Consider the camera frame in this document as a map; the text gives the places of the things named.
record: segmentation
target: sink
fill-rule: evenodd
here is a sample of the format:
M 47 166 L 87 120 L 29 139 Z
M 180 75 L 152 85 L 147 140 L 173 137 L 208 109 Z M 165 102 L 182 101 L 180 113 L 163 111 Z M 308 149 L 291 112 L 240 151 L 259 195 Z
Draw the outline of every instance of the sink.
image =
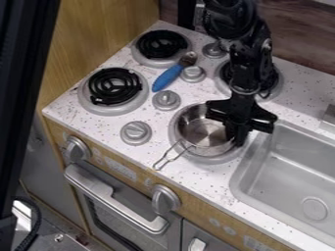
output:
M 230 180 L 240 201 L 335 247 L 335 141 L 280 122 L 259 133 Z

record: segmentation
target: small metal pan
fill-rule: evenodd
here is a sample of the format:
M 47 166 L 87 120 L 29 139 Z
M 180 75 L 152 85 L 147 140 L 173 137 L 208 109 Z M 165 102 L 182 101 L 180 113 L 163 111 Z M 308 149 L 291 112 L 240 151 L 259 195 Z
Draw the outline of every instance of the small metal pan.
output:
M 164 156 L 154 164 L 155 170 L 162 169 L 186 152 L 197 157 L 215 158 L 234 147 L 233 138 L 226 138 L 224 125 L 206 119 L 206 113 L 205 104 L 196 104 L 185 107 L 176 114 L 176 118 L 173 118 L 169 125 L 175 140 Z M 181 148 L 182 151 L 177 151 L 178 155 L 168 158 L 168 153 L 177 148 Z

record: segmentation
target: stove burner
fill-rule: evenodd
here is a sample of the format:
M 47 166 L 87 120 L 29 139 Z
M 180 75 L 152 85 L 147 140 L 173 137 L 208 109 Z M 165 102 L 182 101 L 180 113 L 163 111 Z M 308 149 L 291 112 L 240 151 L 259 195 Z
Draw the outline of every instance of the stove burner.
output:
M 88 80 L 94 105 L 117 105 L 134 98 L 142 90 L 137 74 L 122 68 L 107 68 Z
M 219 71 L 219 77 L 224 81 L 225 84 L 229 84 L 233 77 L 233 72 L 230 69 L 230 62 L 227 61 Z M 261 83 L 261 90 L 259 95 L 262 99 L 266 99 L 271 95 L 271 91 L 276 87 L 278 84 L 279 75 L 278 72 L 274 71 L 274 74 L 268 81 L 264 81 Z
M 142 35 L 136 47 L 147 59 L 165 59 L 172 57 L 181 49 L 186 49 L 188 43 L 176 32 L 154 30 Z

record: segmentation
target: white countertop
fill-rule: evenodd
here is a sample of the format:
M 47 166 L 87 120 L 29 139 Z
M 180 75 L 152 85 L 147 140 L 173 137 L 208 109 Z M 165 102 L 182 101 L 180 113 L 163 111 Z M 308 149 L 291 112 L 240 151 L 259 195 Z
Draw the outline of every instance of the white countertop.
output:
M 215 83 L 211 79 L 215 68 L 225 59 L 211 60 L 205 58 L 201 53 L 202 47 L 213 41 L 210 37 L 161 21 L 154 24 L 150 29 L 170 29 L 186 35 L 193 42 L 193 49 L 199 54 L 198 65 L 203 67 L 208 74 L 208 77 L 200 83 L 187 83 L 179 79 L 169 86 L 168 89 L 181 96 L 181 107 L 207 100 L 225 98 L 216 89 Z M 278 97 L 270 102 L 261 103 L 261 106 L 276 114 L 281 120 L 322 132 L 318 129 L 320 119 L 328 104 L 335 103 L 335 76 L 277 58 L 274 58 L 274 63 L 284 75 L 284 87 Z M 134 69 L 147 78 L 150 86 L 156 77 L 164 71 L 139 65 L 132 59 L 129 45 L 121 49 L 99 68 L 106 67 Z M 101 117 L 86 112 L 80 106 L 76 95 L 77 86 L 78 83 L 47 106 L 43 110 L 43 114 L 47 118 L 123 156 L 143 169 L 151 168 L 169 149 L 168 123 L 175 111 L 161 112 L 156 110 L 151 101 L 153 93 L 150 93 L 144 105 L 134 112 L 117 117 Z M 153 137 L 148 143 L 137 147 L 123 143 L 120 139 L 120 129 L 131 121 L 143 121 L 151 126 Z M 254 138 L 256 134 L 257 132 L 253 132 L 251 137 Z M 335 250 L 235 199 L 231 194 L 228 183 L 240 160 L 239 157 L 225 164 L 201 165 L 190 162 L 185 158 L 179 158 L 161 171 L 156 172 L 156 175 L 173 182 L 224 213 L 294 249 Z

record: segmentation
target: electric coil burner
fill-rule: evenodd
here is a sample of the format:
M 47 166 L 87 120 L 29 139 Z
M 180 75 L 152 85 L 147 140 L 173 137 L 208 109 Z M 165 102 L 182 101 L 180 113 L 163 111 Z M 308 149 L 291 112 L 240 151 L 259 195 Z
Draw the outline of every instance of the electric coil burner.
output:
M 79 103 L 87 111 L 117 116 L 134 111 L 148 98 L 146 79 L 133 70 L 107 68 L 89 76 L 78 88 Z
M 279 95 L 283 86 L 283 76 L 280 71 L 275 68 L 275 73 L 267 82 L 261 84 L 261 89 L 256 99 L 258 102 L 268 101 Z M 223 94 L 230 96 L 231 90 L 229 82 L 232 79 L 232 71 L 229 61 L 223 62 L 215 70 L 215 85 Z
M 154 30 L 136 39 L 131 46 L 133 58 L 152 68 L 168 68 L 191 50 L 190 41 L 170 30 Z

